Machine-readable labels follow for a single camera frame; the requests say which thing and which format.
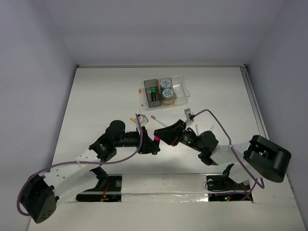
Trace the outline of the blue-lidded round jar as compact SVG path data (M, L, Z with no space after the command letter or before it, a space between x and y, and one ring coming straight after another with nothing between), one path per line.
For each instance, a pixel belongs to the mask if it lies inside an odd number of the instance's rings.
M171 89L172 87L172 81L169 79L163 79L160 81L160 89L165 90L165 89Z
M174 98L174 92L172 89L165 89L162 91L162 98L164 100L170 100Z

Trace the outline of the black green highlighter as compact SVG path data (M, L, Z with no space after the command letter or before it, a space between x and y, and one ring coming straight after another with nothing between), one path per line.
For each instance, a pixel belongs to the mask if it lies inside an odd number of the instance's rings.
M151 101L156 102L157 101L157 94L156 94L156 88L155 87L151 88L150 95L151 95Z

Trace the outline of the black pink highlighter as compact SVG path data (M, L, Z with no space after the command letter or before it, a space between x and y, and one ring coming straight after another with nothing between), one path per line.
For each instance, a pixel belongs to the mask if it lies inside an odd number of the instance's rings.
M159 147L160 141L155 141L155 140L154 140L154 143L155 143L155 145L156 145L157 147Z

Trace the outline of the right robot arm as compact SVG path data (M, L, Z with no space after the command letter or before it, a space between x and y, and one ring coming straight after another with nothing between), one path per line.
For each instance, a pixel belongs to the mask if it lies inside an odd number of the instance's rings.
M240 144L221 145L213 132L197 134L182 120L156 129L154 135L167 145L182 143L198 151L198 158L207 166L228 165L227 173L221 177L222 185L228 189L248 179L281 183L292 157L288 150L260 135Z

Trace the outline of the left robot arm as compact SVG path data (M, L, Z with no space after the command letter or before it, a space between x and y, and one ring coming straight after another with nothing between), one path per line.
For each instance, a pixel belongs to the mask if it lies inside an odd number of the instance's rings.
M125 128L123 121L114 120L75 160L54 164L32 174L17 196L17 211L31 217L35 223L42 223L61 203L79 193L88 189L105 190L108 174L102 166L113 164L111 159L118 147L134 147L134 155L160 151L158 139L151 139L140 122L135 131L126 132Z

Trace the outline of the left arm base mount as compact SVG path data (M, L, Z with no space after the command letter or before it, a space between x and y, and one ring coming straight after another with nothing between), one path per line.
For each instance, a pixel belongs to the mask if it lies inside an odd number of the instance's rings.
M122 175L108 176L105 182L98 182L96 187L79 193L78 202L121 202Z

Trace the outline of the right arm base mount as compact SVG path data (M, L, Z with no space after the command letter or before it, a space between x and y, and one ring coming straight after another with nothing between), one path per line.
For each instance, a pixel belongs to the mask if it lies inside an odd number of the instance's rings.
M253 201L249 181L236 183L222 175L207 175L205 188L209 202Z

